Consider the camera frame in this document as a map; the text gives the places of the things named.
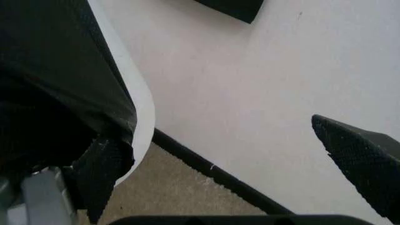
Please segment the black plastic object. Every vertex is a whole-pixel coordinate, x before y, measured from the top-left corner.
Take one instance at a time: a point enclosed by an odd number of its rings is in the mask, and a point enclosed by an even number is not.
[[[201,4],[252,23],[264,0],[196,0]]]
[[[314,115],[312,127],[346,178],[383,217],[400,223],[400,143]]]
[[[94,223],[133,164],[135,126],[87,1],[0,0],[0,176],[18,188],[44,167],[76,165],[67,185]]]
[[[217,216],[126,217],[110,225],[371,225],[353,217],[318,216]]]

